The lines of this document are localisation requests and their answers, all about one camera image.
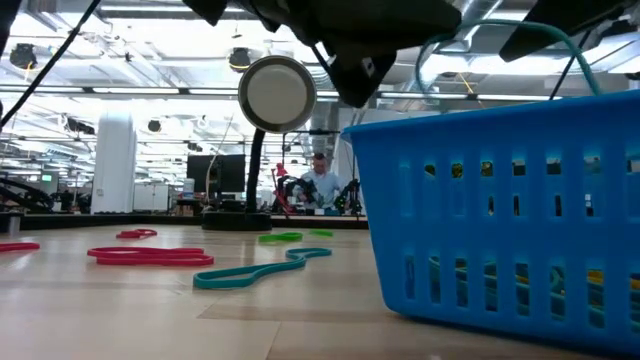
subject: wooden floor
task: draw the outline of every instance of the wooden floor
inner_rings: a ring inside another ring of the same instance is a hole
[[[291,246],[329,247],[334,254],[249,288],[194,290],[195,269],[103,266],[86,256],[92,247],[121,246],[115,234],[122,227],[23,232],[19,241],[42,248],[0,253],[0,357],[592,359],[393,314],[382,302],[366,231],[263,246],[251,233],[153,228],[159,236],[130,244],[202,247],[215,256],[214,268],[283,260]]]

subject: basket slot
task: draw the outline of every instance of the basket slot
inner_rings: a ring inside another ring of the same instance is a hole
[[[428,163],[424,166],[424,180],[422,182],[422,208],[427,220],[440,219],[441,206],[439,201],[438,181],[436,180],[436,166]]]
[[[431,303],[440,304],[442,297],[440,282],[442,281],[442,274],[440,272],[440,257],[429,257],[429,292],[431,293]]]
[[[631,283],[629,292],[631,332],[640,335],[640,272],[631,273],[629,282]]]
[[[465,183],[462,162],[451,164],[451,210],[454,216],[465,214]]]
[[[529,304],[531,303],[531,291],[529,290],[529,264],[516,263],[516,301],[518,302],[518,315],[529,316]]]
[[[551,292],[549,299],[549,306],[551,307],[551,318],[554,321],[564,322],[567,316],[565,268],[559,265],[552,266],[549,272],[549,279],[551,281]]]
[[[416,272],[415,260],[411,255],[404,258],[404,288],[407,299],[414,300],[416,298]]]
[[[498,286],[498,264],[495,260],[489,260],[484,264],[484,309],[497,312],[500,304]]]
[[[600,217],[602,212],[602,168],[600,155],[584,157],[584,207],[586,217]]]
[[[513,216],[520,216],[522,210],[520,209],[520,195],[513,195]]]
[[[511,162],[511,189],[513,200],[513,216],[527,216],[525,194],[527,193],[526,163],[524,158],[514,158]]]
[[[627,208],[640,221],[640,151],[627,154]]]
[[[456,304],[458,307],[469,307],[469,276],[467,259],[456,258]]]
[[[589,325],[604,329],[606,325],[605,316],[605,298],[604,291],[604,272],[602,269],[589,269],[588,276],[588,293],[587,306],[589,307]]]
[[[553,213],[556,217],[562,217],[562,195],[553,196]]]

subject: ceiling light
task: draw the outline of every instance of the ceiling light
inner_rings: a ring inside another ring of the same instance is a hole
[[[640,56],[636,56],[633,59],[609,70],[612,74],[635,74],[640,72]]]
[[[238,89],[189,89],[193,95],[225,95],[237,96]]]
[[[323,91],[323,90],[319,90],[316,93],[318,96],[323,96],[323,97],[338,97],[340,95],[338,95],[337,91]]]
[[[101,11],[156,11],[156,12],[192,12],[188,6],[127,6],[103,5]]]
[[[494,101],[547,101],[548,96],[532,96],[532,95],[478,95],[478,100],[494,100]]]
[[[100,94],[179,94],[178,89],[173,88],[93,88]]]
[[[50,93],[50,92],[84,92],[80,87],[72,86],[38,86],[36,92]]]
[[[566,62],[544,56],[527,56],[504,62],[498,55],[476,57],[468,72],[490,75],[552,75],[561,71]]]
[[[0,86],[0,91],[4,92],[24,92],[27,90],[27,86],[23,85],[2,85]],[[80,87],[71,87],[71,86],[38,86],[36,88],[36,93],[58,93],[58,92],[83,92]]]
[[[415,92],[383,92],[380,93],[380,97],[383,99],[436,99],[436,100],[464,100],[467,98],[466,94],[423,94]]]
[[[39,170],[6,170],[6,172],[13,175],[40,175]]]

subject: person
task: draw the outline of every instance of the person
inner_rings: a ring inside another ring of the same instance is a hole
[[[336,198],[336,192],[344,188],[344,184],[338,176],[329,172],[329,164],[324,154],[313,155],[313,170],[302,175],[304,181],[313,181],[316,192],[313,194],[313,202],[304,194],[300,186],[293,189],[293,195],[304,203],[304,207],[308,210],[329,209],[333,207]]]

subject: ceiling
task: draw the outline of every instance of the ceiling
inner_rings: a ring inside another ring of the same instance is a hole
[[[76,0],[24,3],[0,61],[0,100],[5,109],[14,104],[63,43],[88,5]],[[454,4],[461,8],[475,4],[470,8],[479,12],[468,12],[467,17],[522,19],[533,1],[455,0]],[[483,27],[468,36],[465,51],[444,48],[427,56],[421,73],[429,96],[415,94],[418,49],[401,51],[377,93],[377,101],[366,111],[381,118],[389,112],[437,114],[545,99],[567,63],[568,52],[554,46],[504,64],[497,52],[511,31]],[[640,71],[636,58],[640,54],[636,39],[640,37],[630,35],[596,41],[599,46],[585,54],[605,91],[628,89],[629,81],[621,72]],[[24,43],[35,45],[37,56],[35,68],[29,71],[9,61],[10,51]],[[188,149],[189,142],[202,148],[198,152],[202,154],[218,149],[221,154],[249,153],[254,128],[235,99],[241,75],[227,60],[238,47],[250,49],[252,59],[279,54],[307,66],[321,102],[306,129],[340,130],[356,118],[353,109],[339,102],[313,53],[287,27],[270,33],[251,14],[230,8],[214,28],[180,1],[103,0],[40,91],[3,129],[3,170],[11,176],[28,176],[33,171],[58,169],[67,183],[78,179],[80,184],[89,182],[96,137],[70,131],[65,124],[71,119],[99,131],[101,112],[114,102],[125,102],[136,121],[139,182],[153,179],[179,186],[186,175],[186,157],[194,153]],[[559,96],[589,94],[578,70],[572,68]],[[486,100],[482,104],[468,100],[469,92]],[[149,131],[150,120],[160,121],[162,131]],[[272,184],[270,168],[282,161],[282,141],[282,135],[267,135],[260,176],[263,187]],[[301,174],[308,169],[313,152],[331,154],[335,141],[334,135],[286,135],[285,142],[291,145],[285,157],[287,169]]]

